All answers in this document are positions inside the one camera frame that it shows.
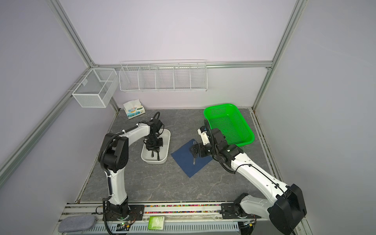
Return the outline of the silver fork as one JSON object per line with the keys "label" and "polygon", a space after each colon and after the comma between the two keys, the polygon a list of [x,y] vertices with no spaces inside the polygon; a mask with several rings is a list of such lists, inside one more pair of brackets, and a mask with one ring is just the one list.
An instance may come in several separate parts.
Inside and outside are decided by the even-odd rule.
{"label": "silver fork", "polygon": [[193,146],[192,146],[193,165],[195,165],[196,163],[196,155],[197,155],[196,145],[197,145],[197,141],[193,141]]}

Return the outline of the white rectangular dish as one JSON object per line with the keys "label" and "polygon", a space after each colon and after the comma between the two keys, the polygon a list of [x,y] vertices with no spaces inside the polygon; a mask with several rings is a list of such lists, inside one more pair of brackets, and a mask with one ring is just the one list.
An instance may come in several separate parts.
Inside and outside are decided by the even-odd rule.
{"label": "white rectangular dish", "polygon": [[167,161],[171,132],[165,129],[157,138],[156,146],[143,145],[141,159],[148,164],[163,164]]}

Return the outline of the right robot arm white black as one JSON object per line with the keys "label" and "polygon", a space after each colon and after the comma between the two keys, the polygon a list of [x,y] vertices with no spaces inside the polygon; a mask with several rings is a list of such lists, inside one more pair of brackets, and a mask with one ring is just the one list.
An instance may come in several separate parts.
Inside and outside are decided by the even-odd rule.
{"label": "right robot arm white black", "polygon": [[212,146],[194,143],[190,147],[194,159],[212,157],[229,173],[239,173],[253,184],[266,198],[255,199],[248,194],[234,201],[235,215],[245,217],[255,214],[268,218],[277,230],[284,235],[294,233],[294,229],[306,216],[306,206],[302,190],[296,185],[288,185],[263,170],[236,145]]}

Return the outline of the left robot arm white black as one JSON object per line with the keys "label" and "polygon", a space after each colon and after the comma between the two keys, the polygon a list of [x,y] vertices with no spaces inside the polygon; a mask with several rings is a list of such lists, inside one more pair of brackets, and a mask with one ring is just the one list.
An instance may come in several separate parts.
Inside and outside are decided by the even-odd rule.
{"label": "left robot arm white black", "polygon": [[103,215],[110,213],[118,220],[127,220],[132,211],[128,206],[128,195],[125,190],[124,168],[129,160],[129,146],[139,139],[144,139],[147,151],[151,157],[160,161],[160,149],[163,147],[163,124],[153,124],[151,121],[141,122],[135,127],[118,133],[108,133],[100,149],[98,162],[105,172],[108,185],[108,196],[102,200]]}

